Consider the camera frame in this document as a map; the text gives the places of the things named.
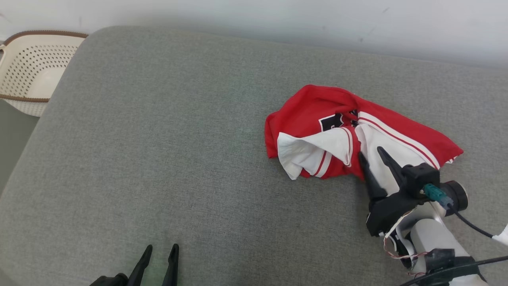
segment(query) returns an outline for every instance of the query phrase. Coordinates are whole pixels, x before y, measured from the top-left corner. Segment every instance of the black cable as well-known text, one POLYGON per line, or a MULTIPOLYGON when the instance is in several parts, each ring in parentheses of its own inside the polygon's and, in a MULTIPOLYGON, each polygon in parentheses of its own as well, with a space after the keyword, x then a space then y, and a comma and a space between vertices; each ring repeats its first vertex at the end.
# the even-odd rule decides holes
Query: black cable
POLYGON ((462 220, 465 224, 467 224, 469 227, 471 227, 472 229, 474 229, 475 231, 483 234, 484 236, 487 236, 489 238, 492 238, 492 234, 480 229, 479 227, 477 227, 476 225, 472 224, 471 222, 469 222, 469 220, 465 219, 461 214, 459 214, 458 211, 456 211, 452 204, 448 204, 448 207, 450 208, 450 210, 452 210, 452 212, 458 217, 460 218, 460 220, 462 220))
POLYGON ((471 262, 471 263, 463 264, 463 265, 459 265, 459 266, 454 266, 454 267, 450 267, 450 268, 446 268, 446 269, 443 269, 443 270, 436 271, 436 272, 434 272, 432 274, 427 274, 427 275, 420 276, 420 277, 415 278, 413 280, 410 280, 410 281, 408 281, 406 283, 403 283, 400 286, 410 286, 410 285, 413 285, 415 283, 418 283, 418 282, 421 282, 421 281, 424 281, 424 280, 431 279, 433 277, 439 276, 439 275, 441 275, 441 274, 443 274, 445 272, 450 272, 450 271, 454 271, 454 270, 461 269, 461 268, 466 268, 466 267, 471 267, 471 266, 479 266, 479 265, 483 265, 483 264, 495 263, 495 262, 500 262, 500 261, 505 261, 505 260, 508 260, 508 255, 507 256, 497 257, 497 258, 491 258, 491 259, 476 261, 476 262, 471 262))

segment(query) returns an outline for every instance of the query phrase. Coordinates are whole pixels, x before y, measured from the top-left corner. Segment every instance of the jersey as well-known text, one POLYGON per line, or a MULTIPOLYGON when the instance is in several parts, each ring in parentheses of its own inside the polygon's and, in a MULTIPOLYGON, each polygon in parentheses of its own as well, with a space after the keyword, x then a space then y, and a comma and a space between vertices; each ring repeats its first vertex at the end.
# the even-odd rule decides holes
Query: jersey
POLYGON ((335 87, 306 85, 266 118, 269 158, 278 157, 288 176, 363 178, 359 152, 387 192, 395 179, 377 153, 383 147, 401 166, 423 162, 439 169, 463 153, 440 132, 388 108, 335 87))

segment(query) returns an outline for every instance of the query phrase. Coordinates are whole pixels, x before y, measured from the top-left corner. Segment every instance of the teal connector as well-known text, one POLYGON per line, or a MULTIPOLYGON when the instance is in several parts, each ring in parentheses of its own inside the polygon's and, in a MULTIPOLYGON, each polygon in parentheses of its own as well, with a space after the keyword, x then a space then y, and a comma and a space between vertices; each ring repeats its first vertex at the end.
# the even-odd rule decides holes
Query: teal connector
POLYGON ((453 205, 453 200, 445 192, 441 191, 440 188, 427 184, 423 187, 423 190, 429 199, 438 202, 445 210, 449 209, 448 204, 453 205))

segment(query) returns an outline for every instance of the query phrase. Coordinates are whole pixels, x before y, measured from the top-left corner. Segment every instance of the gray sofa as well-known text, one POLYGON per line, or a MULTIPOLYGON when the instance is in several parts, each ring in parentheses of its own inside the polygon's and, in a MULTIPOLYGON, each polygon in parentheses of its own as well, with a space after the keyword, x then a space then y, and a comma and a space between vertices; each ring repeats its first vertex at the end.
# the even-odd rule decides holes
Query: gray sofa
MULTIPOLYGON (((442 169, 463 215, 507 223, 508 81, 501 71, 150 27, 110 27, 76 52, 0 198, 2 285, 129 274, 148 244, 158 285, 397 285, 351 176, 291 181, 266 116, 306 84, 338 86, 450 137, 442 169)), ((477 260, 507 249, 445 219, 477 260)), ((481 267, 505 285, 506 264, 481 267)))

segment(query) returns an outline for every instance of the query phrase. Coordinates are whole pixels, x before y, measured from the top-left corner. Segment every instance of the white plastic basket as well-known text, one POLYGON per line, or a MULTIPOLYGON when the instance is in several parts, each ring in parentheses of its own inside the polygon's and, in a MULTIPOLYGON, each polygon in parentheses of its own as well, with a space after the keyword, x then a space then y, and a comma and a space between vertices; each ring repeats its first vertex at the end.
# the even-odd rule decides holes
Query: white plastic basket
POLYGON ((63 71, 88 35, 63 31, 27 31, 0 45, 0 98, 40 117, 63 71))

